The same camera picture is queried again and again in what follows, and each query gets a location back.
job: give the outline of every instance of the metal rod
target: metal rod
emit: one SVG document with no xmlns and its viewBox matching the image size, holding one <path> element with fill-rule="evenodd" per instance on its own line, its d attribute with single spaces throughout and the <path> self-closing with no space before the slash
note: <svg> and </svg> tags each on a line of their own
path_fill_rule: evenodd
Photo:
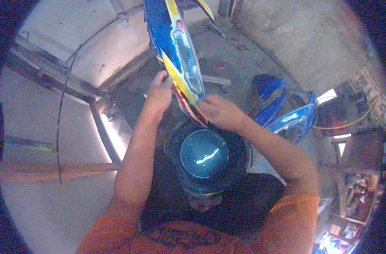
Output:
<svg viewBox="0 0 386 254">
<path fill-rule="evenodd" d="M 220 28 L 218 28 L 215 24 L 209 22 L 207 23 L 207 26 L 210 27 L 215 32 L 217 32 L 222 38 L 226 38 L 226 34 L 223 31 L 221 31 Z"/>
</svg>

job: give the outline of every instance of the window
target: window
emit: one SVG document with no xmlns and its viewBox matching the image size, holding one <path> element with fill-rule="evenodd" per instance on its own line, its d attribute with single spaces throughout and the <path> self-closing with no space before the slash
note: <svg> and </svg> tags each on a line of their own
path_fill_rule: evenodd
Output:
<svg viewBox="0 0 386 254">
<path fill-rule="evenodd" d="M 336 97 L 337 97 L 336 92 L 334 92 L 334 89 L 331 89 L 325 92 L 322 96 L 318 97 L 317 101 L 321 104 L 323 102 L 334 99 Z"/>
<path fill-rule="evenodd" d="M 340 158 L 343 156 L 343 152 L 345 149 L 345 143 L 339 143 L 338 148 L 340 149 Z"/>
<path fill-rule="evenodd" d="M 334 136 L 335 139 L 341 139 L 341 138 L 346 138 L 346 137 L 351 137 L 351 134 Z"/>
</svg>

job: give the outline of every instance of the black cable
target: black cable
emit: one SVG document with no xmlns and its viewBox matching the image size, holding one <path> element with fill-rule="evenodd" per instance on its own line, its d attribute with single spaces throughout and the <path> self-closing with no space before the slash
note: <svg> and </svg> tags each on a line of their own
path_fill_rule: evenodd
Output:
<svg viewBox="0 0 386 254">
<path fill-rule="evenodd" d="M 72 67 L 73 67 L 74 61 L 76 60 L 77 53 L 79 52 L 80 48 L 82 48 L 82 45 L 83 44 L 80 44 L 79 47 L 76 49 L 76 51 L 74 53 L 73 61 L 70 64 L 68 75 L 66 76 L 66 80 L 65 80 L 65 85 L 64 85 L 63 90 L 62 90 L 61 102 L 59 104 L 58 128 L 56 130 L 56 154 L 57 154 L 57 157 L 58 157 L 58 176 L 59 176 L 59 182 L 61 184 L 62 184 L 62 175 L 61 175 L 62 171 L 61 171 L 61 166 L 60 166 L 60 163 L 59 163 L 59 157 L 60 157 L 60 155 L 59 155 L 59 126 L 60 126 L 60 123 L 61 123 L 62 103 L 63 103 L 63 97 L 65 95 L 65 90 L 66 90 L 66 87 L 68 85 L 69 76 L 70 76 L 70 73 L 72 72 Z"/>
</svg>

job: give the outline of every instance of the light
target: light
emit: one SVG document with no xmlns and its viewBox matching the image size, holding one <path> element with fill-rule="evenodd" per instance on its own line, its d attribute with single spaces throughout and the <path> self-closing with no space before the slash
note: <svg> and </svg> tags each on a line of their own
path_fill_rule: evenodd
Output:
<svg viewBox="0 0 386 254">
<path fill-rule="evenodd" d="M 336 92 L 334 92 L 334 89 L 331 89 L 331 90 L 328 90 L 327 92 L 323 93 L 322 96 L 318 97 L 317 101 L 321 104 L 323 102 L 334 99 L 336 97 L 337 97 Z"/>
<path fill-rule="evenodd" d="M 109 136 L 111 143 L 114 146 L 115 151 L 117 152 L 119 158 L 122 160 L 124 158 L 128 146 L 124 144 L 118 134 L 118 131 L 114 129 L 113 122 L 109 122 L 105 114 L 100 114 L 100 117 L 101 121 L 103 122 L 104 128 L 106 129 L 107 135 Z"/>
<path fill-rule="evenodd" d="M 345 143 L 339 143 L 338 147 L 340 149 L 340 157 L 343 157 L 343 152 L 344 152 L 344 149 L 345 149 Z"/>
<path fill-rule="evenodd" d="M 346 137 L 351 137 L 351 134 L 344 134 L 344 135 L 334 136 L 335 139 L 341 139 L 341 138 L 346 138 Z"/>
<path fill-rule="evenodd" d="M 196 161 L 196 164 L 203 163 L 203 162 L 205 162 L 206 160 L 208 160 L 208 159 L 214 157 L 214 155 L 215 155 L 218 151 L 219 151 L 219 149 L 217 148 L 216 150 L 214 150 L 214 153 L 213 153 L 213 154 L 208 155 L 208 156 L 205 156 L 204 159 L 202 159 L 202 160 Z"/>
</svg>

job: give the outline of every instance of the yellow hose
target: yellow hose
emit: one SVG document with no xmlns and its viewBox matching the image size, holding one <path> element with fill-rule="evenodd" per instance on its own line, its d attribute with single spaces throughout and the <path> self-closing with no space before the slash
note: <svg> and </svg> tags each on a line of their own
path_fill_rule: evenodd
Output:
<svg viewBox="0 0 386 254">
<path fill-rule="evenodd" d="M 345 128 L 345 127 L 351 126 L 353 124 L 356 124 L 359 121 L 361 121 L 362 119 L 364 119 L 369 114 L 370 111 L 371 111 L 371 108 L 369 108 L 368 111 L 361 118 L 353 121 L 352 123 L 349 123 L 349 124 L 346 124 L 346 125 L 343 125 L 343 126 L 338 126 L 338 127 L 318 127 L 318 126 L 313 126 L 313 128 L 320 129 L 320 130 L 335 130 L 335 129 Z"/>
</svg>

